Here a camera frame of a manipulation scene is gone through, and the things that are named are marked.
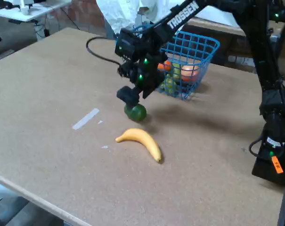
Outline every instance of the orange tag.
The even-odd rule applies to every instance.
[[[274,165],[277,173],[283,173],[284,172],[279,161],[278,161],[278,158],[276,156],[272,156],[272,162],[273,162],[273,165]]]

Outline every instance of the brick wall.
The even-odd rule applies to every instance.
[[[96,0],[73,0],[70,6],[64,8],[64,11],[76,24],[105,26],[104,17],[96,4]],[[68,21],[61,10],[57,10],[57,16],[59,20]]]

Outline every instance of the white tape strip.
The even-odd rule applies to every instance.
[[[90,119],[92,119],[98,112],[99,112],[99,110],[97,108],[94,108],[89,114],[87,114],[85,117],[83,117],[81,120],[79,120],[78,123],[76,123],[74,126],[72,126],[72,128],[75,130],[81,128]]]

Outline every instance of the tan tabletop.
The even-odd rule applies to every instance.
[[[204,20],[200,18],[193,18],[190,21],[188,21],[188,24],[196,26],[196,27],[203,27],[206,29],[219,31],[219,32],[225,32],[225,33],[245,36],[245,33],[243,32],[243,30],[239,27],[228,26],[225,24],[220,24],[220,23],[216,23],[213,21]],[[279,35],[284,25],[285,24],[282,22],[279,22],[279,23],[275,23],[274,21],[269,22],[269,28],[274,29],[273,35]]]
[[[66,29],[0,60],[0,183],[75,226],[275,226],[283,189],[251,175],[246,151],[264,124],[256,75],[210,65],[191,100],[142,100],[137,124],[115,97],[128,79],[86,51],[91,36]],[[120,60],[113,41],[90,47]],[[163,164],[115,143],[133,127]]]

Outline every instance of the floor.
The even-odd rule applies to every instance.
[[[86,32],[105,36],[105,28],[98,28],[88,24],[77,24]],[[50,34],[66,27],[75,28],[71,21],[60,21],[48,16],[46,27]],[[37,41],[33,23],[13,24],[8,19],[0,17],[0,54],[7,50],[18,51]],[[24,198],[4,198],[0,200],[0,220],[7,226],[63,226],[63,221],[54,217]]]
[[[46,21],[46,27],[50,30],[50,34],[57,32],[58,29],[62,30],[66,27],[76,29],[71,21],[59,21],[58,23],[54,17],[49,17],[50,16],[48,16]],[[88,24],[77,24],[77,26],[86,32],[102,36],[106,35],[105,28],[94,27]],[[18,51],[35,43],[37,40],[33,29],[33,23],[13,24],[9,23],[8,19],[2,17],[0,17],[0,37],[2,38],[2,42],[0,42],[0,54],[10,49]]]

